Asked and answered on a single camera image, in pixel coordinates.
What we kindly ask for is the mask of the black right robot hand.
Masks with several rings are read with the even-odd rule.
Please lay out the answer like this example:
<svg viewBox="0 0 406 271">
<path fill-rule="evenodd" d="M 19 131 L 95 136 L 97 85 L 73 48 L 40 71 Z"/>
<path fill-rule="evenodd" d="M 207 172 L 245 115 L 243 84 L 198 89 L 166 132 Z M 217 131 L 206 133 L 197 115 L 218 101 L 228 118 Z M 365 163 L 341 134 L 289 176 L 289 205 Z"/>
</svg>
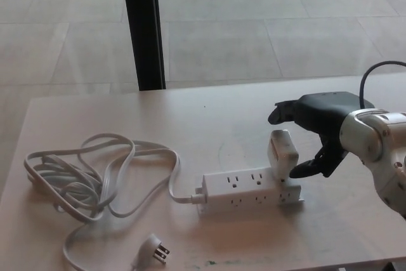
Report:
<svg viewBox="0 0 406 271">
<path fill-rule="evenodd" d="M 314 158 L 293 167 L 289 177 L 298 179 L 318 174 L 330 177 L 348 154 L 340 141 L 344 120 L 353 112 L 362 118 L 379 113 L 373 104 L 367 102 L 367 105 L 369 109 L 361 109 L 359 97 L 346 91 L 313 93 L 297 100 L 276 103 L 268 117 L 270 124 L 294 122 L 316 133 L 322 143 L 322 148 Z"/>
</svg>

